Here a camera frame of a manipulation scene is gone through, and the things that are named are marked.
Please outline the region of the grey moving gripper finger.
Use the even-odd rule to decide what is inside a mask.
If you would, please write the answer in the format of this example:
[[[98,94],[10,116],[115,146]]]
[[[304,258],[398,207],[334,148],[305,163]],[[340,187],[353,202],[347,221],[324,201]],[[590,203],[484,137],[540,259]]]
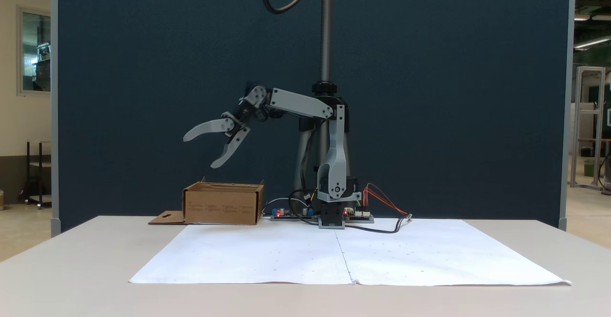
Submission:
[[[221,156],[212,162],[212,169],[222,167],[229,160],[229,158],[234,155],[235,151],[242,144],[244,137],[249,134],[250,130],[250,127],[243,127],[238,130],[234,136],[231,136],[229,141],[225,143]]]

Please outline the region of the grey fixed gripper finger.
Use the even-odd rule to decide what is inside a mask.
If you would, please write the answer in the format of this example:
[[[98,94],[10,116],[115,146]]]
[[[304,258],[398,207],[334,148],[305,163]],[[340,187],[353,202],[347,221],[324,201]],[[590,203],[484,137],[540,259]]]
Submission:
[[[192,141],[193,139],[200,137],[204,134],[227,133],[233,130],[234,127],[235,122],[231,118],[210,120],[205,123],[201,123],[186,132],[186,134],[183,136],[183,142]]]

